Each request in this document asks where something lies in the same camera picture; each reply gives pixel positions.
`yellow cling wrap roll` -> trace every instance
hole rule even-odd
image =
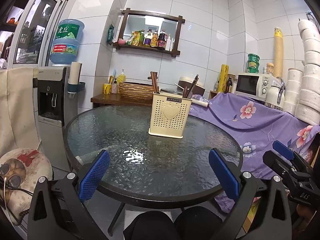
[[[226,83],[228,80],[228,71],[229,66],[228,65],[221,65],[221,71],[220,71],[220,79],[219,79],[219,85],[218,85],[218,92],[224,92]]]
[[[282,77],[283,69],[283,38],[280,28],[275,28],[275,55],[274,55],[274,77]]]

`metal bolt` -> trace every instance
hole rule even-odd
[[[281,181],[281,179],[280,179],[280,177],[279,176],[273,176],[273,179],[276,181],[276,182],[279,182],[279,181]]]
[[[74,179],[75,176],[76,176],[76,175],[72,172],[72,173],[69,173],[69,174],[67,175],[67,178],[68,178],[68,179]]]
[[[245,171],[244,173],[242,173],[242,175],[243,175],[246,179],[251,178],[251,173],[248,172],[248,171]]]
[[[40,178],[38,179],[38,181],[39,181],[40,183],[44,182],[44,181],[45,181],[45,177],[40,177]]]

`cream plastic utensil holder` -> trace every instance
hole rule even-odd
[[[182,138],[192,99],[153,93],[151,122],[148,133]]]

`heart-shaped cutout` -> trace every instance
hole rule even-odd
[[[179,108],[176,106],[165,106],[162,109],[162,112],[163,112],[164,116],[170,120],[170,119],[175,118],[178,115]]]

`purple floral cloth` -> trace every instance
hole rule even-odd
[[[194,95],[193,98],[206,100],[199,95]],[[270,179],[275,174],[262,161],[263,154],[272,150],[275,140],[308,159],[307,149],[320,131],[319,125],[313,127],[289,113],[231,93],[219,93],[209,100],[208,108],[192,104],[189,114],[229,133],[243,152],[241,171],[249,171],[260,179]],[[224,212],[229,213],[234,205],[234,201],[227,198],[224,192],[215,199]]]

